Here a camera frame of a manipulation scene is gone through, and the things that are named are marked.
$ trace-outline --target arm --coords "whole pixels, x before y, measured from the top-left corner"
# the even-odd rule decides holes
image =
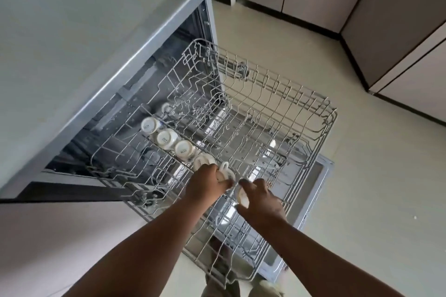
[[[202,214],[232,183],[218,182],[217,165],[203,165],[185,195],[96,263],[65,297],[157,297]]]
[[[375,277],[333,254],[288,224],[280,199],[263,179],[241,180],[249,206],[237,211],[265,238],[313,297],[402,297]]]

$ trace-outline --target forearm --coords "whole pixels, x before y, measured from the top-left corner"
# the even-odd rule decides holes
[[[312,297],[386,296],[401,294],[325,249],[284,220],[259,233],[283,258]]]
[[[66,296],[159,296],[205,210],[185,199],[177,201],[112,249]]]

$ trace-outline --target beige floor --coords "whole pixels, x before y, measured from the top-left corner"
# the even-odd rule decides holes
[[[239,4],[215,2],[214,13],[220,46],[338,107],[322,151],[334,171],[304,232],[406,296],[443,296],[446,129],[367,94],[337,41]],[[308,295],[292,272],[282,281],[287,295]],[[203,286],[182,255],[163,296],[199,296]]]

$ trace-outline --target lower dish rack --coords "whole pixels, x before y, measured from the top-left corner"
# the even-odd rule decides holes
[[[143,134],[142,119],[153,116],[217,162],[229,162],[239,177],[264,178],[288,211],[337,118],[336,108],[326,97],[202,39],[192,41],[178,61],[169,60],[173,67],[150,79],[148,101],[129,101],[126,110],[110,116],[103,129],[110,133],[96,141],[89,170],[107,186],[128,188],[122,199],[147,221],[181,198],[192,164]],[[223,286],[252,280],[269,249],[237,214],[236,203],[233,188],[203,215],[183,251]],[[229,256],[216,253],[213,237]],[[215,265],[216,256],[231,274]]]

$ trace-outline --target countertop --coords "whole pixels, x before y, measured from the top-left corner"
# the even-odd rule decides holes
[[[0,197],[15,197],[203,0],[0,0]]]

